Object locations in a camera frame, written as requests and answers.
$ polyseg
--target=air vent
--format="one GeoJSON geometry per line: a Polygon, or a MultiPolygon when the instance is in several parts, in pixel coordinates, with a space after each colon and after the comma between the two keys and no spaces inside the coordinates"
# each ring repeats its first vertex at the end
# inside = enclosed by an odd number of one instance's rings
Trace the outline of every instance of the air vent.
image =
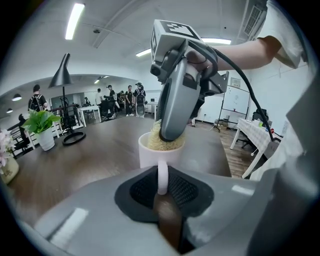
{"type": "Polygon", "coordinates": [[[248,19],[248,22],[244,28],[244,33],[247,36],[250,36],[250,33],[252,32],[253,28],[255,27],[260,15],[261,15],[261,10],[256,7],[255,5],[251,9],[250,17],[248,19]]]}

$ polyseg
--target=whiteboard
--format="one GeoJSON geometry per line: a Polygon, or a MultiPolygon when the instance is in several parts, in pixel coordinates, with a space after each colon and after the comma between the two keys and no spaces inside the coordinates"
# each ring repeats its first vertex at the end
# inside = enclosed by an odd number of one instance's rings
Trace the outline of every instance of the whiteboard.
{"type": "Polygon", "coordinates": [[[248,91],[227,86],[224,93],[222,108],[224,110],[237,111],[246,114],[248,110],[250,94],[248,91]]]}

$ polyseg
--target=lamp base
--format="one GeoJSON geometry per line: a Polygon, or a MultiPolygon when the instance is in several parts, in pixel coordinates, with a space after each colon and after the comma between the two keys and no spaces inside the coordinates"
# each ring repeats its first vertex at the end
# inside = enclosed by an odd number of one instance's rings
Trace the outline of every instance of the lamp base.
{"type": "Polygon", "coordinates": [[[64,146],[70,146],[82,141],[85,137],[86,134],[82,131],[72,132],[63,139],[62,144],[64,146]]]}

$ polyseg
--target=mug handle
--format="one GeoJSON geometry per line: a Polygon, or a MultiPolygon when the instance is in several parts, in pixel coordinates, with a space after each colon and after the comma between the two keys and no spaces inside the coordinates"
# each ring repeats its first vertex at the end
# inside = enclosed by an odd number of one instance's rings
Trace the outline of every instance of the mug handle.
{"type": "Polygon", "coordinates": [[[166,161],[158,161],[158,194],[165,195],[168,190],[169,172],[166,161]]]}

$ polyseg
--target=potted plant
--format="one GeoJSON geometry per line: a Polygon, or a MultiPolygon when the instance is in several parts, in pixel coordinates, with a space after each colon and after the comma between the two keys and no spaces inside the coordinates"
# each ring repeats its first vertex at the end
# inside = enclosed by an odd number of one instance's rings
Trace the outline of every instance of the potted plant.
{"type": "Polygon", "coordinates": [[[0,131],[0,175],[5,184],[8,184],[18,173],[19,165],[13,158],[12,150],[15,144],[10,132],[0,131]]]}
{"type": "Polygon", "coordinates": [[[41,148],[44,151],[52,149],[55,145],[51,126],[53,122],[59,121],[60,116],[54,115],[49,111],[34,111],[29,109],[29,119],[22,125],[29,133],[35,133],[41,148]]]}

